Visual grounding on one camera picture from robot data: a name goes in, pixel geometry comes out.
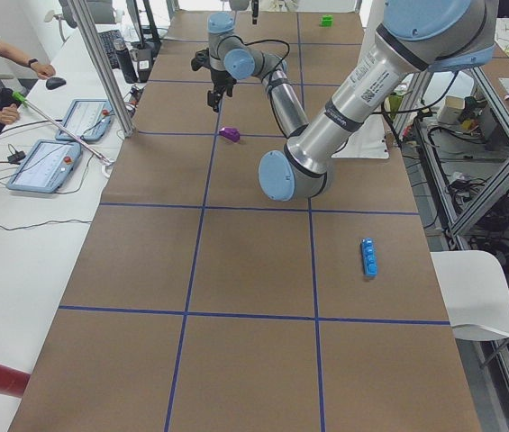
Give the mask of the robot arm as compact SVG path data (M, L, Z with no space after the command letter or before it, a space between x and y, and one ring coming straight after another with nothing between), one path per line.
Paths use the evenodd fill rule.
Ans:
M332 182L332 155L409 74L460 71L493 56L496 1L385 1L369 51L322 111L308 120L282 60L248 47L225 12L207 20L208 47L192 68L208 68L214 87L208 103L217 111L237 81L257 77L286 135L283 149L259 163L259 185L275 201L312 198Z

